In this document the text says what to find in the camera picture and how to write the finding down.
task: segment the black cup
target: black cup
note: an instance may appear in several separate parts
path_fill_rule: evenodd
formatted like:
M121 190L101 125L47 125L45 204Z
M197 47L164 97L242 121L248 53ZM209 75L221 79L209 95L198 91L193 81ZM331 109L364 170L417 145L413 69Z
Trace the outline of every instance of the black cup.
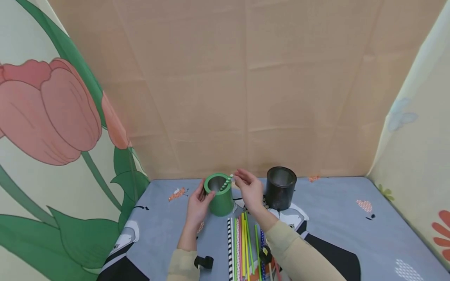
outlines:
M290 207L297 176L285 167L273 167L267 172L265 201L270 208L283 211Z

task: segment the green cup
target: green cup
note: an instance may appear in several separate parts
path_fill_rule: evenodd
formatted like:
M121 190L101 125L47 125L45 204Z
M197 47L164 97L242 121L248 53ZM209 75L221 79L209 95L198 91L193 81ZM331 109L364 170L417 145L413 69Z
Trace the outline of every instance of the green cup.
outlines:
M231 194L231 181L224 190L220 191L220 188L225 183L227 178L228 176L226 174L212 174L206 178L203 185L203 188L207 194L211 191L216 192L216 196L209 204L209 210L213 215L218 217L224 217L233 210L234 202Z

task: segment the floral curtain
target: floral curtain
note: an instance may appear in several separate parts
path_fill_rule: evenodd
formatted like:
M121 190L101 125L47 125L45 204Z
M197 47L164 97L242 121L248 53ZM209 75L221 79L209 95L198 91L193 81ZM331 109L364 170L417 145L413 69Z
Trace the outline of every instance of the floral curtain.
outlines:
M450 3L387 116L369 178L450 268Z
M0 275L95 280L149 179L46 0L1 1L0 38Z

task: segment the left hand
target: left hand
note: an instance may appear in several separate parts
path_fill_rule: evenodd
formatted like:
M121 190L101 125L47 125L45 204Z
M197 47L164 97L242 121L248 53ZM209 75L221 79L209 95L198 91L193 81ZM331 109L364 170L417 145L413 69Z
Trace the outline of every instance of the left hand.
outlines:
M214 191L206 195L206 192L203 189L204 182L205 179L200 182L197 189L189 197L186 223L184 225L184 227L191 229L196 233L200 227L200 224L206 217L209 203L211 203L212 199L216 195Z

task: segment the pink tulip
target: pink tulip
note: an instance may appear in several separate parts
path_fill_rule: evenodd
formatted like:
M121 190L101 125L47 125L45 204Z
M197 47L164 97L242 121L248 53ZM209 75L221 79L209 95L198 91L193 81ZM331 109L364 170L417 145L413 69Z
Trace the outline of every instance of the pink tulip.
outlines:
M56 58L0 65L0 132L36 160L65 165L92 149L102 128L78 72Z
M108 128L109 138L119 149L126 149L131 146L131 142L126 134L125 128L117 117L108 97L103 93L102 109L105 115L106 127Z

